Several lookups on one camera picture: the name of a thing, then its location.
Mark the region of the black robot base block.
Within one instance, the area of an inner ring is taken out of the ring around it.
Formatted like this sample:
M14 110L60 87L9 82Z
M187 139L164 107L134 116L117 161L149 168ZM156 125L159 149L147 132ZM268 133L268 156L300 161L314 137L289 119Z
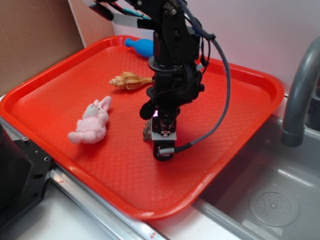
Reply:
M32 140L13 140L0 127L0 229L44 198L52 157Z

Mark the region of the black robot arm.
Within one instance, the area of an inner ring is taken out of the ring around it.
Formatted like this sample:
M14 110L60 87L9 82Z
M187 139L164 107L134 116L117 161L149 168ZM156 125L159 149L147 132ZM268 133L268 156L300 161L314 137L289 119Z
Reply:
M205 89L196 64L200 36L187 26L185 3L181 0L130 0L128 3L148 18L129 15L123 10L113 13L102 0L85 1L91 10L115 24L153 31L153 54L148 64L154 76L152 86L147 89L149 101L139 114L151 121L154 158L165 162L176 152L180 107L190 104Z

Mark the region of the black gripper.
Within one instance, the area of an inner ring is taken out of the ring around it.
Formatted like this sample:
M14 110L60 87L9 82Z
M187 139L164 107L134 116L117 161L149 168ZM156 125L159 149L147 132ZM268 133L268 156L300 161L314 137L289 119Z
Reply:
M177 66L159 65L155 61L148 64L154 76L152 86L147 89L149 101L141 107L139 115L143 120L151 119L153 157L166 162L175 154L177 134L175 130L162 130L160 118L153 115L160 111L176 117L180 106L191 103L205 90L201 83L203 75L194 62Z

